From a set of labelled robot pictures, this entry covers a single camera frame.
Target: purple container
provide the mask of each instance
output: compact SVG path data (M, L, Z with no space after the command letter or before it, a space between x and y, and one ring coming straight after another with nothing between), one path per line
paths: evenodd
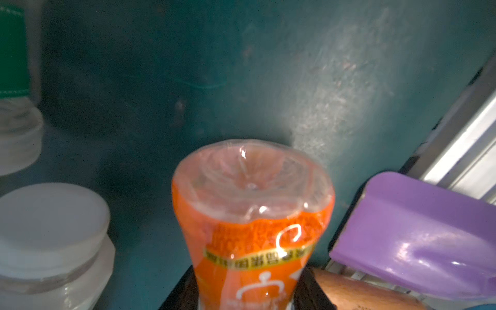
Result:
M438 298L496 296L496 206L381 173L367 183L329 255Z

